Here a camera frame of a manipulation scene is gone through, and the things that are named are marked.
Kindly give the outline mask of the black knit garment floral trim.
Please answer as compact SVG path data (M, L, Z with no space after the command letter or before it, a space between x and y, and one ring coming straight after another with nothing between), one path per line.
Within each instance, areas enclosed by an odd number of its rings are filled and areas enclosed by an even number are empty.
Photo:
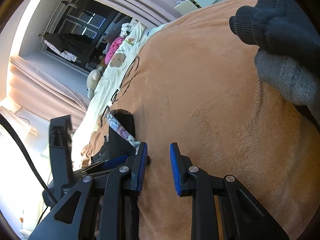
M133 115L124 109L115 109L109 111L101 120L101 129L92 134L88 145L90 163L108 161L105 168L111 168L136 155L140 141L135 138Z

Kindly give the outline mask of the stack of folded clothes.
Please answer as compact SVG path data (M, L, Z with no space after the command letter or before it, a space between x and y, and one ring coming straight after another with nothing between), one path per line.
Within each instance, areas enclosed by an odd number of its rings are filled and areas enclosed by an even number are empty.
M259 47L259 79L319 128L319 34L298 3L258 0L240 7L229 26L242 42Z

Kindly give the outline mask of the pink curtain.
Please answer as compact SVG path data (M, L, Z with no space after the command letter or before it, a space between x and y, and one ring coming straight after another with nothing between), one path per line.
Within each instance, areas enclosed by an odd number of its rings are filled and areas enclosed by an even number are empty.
M90 0L124 13L148 27L180 16L175 0ZM1 33L1 66L7 68L1 94L46 120L71 115L78 127L87 111L86 75L57 57L40 51L42 35L65 6L62 0L24 0Z

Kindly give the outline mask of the cream plush toy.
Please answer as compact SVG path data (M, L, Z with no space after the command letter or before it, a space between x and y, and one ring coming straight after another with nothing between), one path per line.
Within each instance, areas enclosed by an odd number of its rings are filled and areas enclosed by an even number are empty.
M94 91L98 85L98 82L102 76L103 73L103 67L99 66L98 69L92 70L87 78L87 97L89 100L91 100L94 96Z

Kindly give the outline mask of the cream bed sheet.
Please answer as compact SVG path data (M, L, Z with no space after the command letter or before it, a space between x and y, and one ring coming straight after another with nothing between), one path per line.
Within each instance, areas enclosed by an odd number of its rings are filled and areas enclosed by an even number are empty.
M115 51L100 78L94 96L91 99L87 112L72 138L72 162L74 168L80 168L84 160L82 149L89 144L91 135L98 129L98 119L106 109L112 105L114 94L119 91L131 63L147 40L164 25L148 30L145 25L137 22L131 33L123 40Z

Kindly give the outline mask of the orange-brown blanket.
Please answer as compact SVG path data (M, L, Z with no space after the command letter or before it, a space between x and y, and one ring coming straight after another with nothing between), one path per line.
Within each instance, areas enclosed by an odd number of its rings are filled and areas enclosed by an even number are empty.
M319 207L319 133L260 81L257 47L229 28L228 0L182 16L152 35L114 104L131 112L148 144L138 199L140 239L189 239L191 199L176 194L169 147L209 174L233 174L297 239Z

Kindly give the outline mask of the pink plush toy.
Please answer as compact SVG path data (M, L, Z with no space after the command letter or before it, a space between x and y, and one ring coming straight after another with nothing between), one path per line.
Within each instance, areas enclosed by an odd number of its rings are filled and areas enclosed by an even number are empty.
M120 45L123 43L124 39L125 39L124 37L119 36L112 42L112 44L110 45L108 52L106 53L106 56L105 56L105 64L106 65L109 64L109 62L111 61L115 52L118 50Z

